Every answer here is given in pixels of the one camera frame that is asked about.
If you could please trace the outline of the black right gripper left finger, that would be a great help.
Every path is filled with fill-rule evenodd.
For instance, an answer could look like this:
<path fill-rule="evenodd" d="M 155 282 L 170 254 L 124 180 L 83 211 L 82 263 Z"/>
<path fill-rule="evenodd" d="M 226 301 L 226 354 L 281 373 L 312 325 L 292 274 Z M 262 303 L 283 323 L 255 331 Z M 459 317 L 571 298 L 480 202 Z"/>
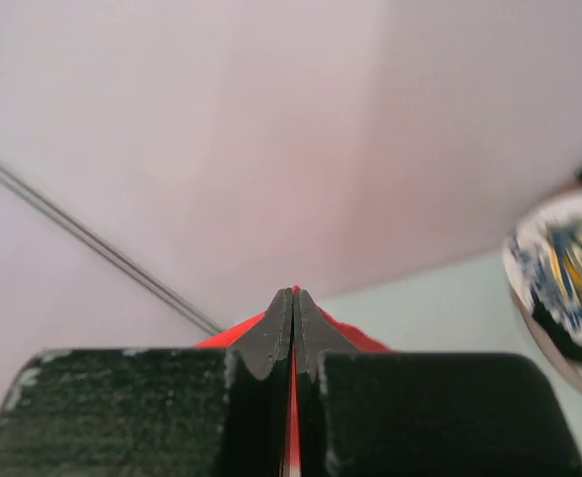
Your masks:
<path fill-rule="evenodd" d="M 283 476 L 291 289 L 233 343 L 58 349 L 0 406 L 0 476 Z"/>

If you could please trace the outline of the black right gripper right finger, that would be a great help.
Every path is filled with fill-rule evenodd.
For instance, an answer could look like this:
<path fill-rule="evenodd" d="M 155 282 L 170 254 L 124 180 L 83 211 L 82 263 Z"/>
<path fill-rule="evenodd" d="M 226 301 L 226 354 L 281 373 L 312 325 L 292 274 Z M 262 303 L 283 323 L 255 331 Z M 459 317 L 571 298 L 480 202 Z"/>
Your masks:
<path fill-rule="evenodd" d="M 511 353 L 371 351 L 294 293 L 305 476 L 581 476 L 539 366 Z"/>

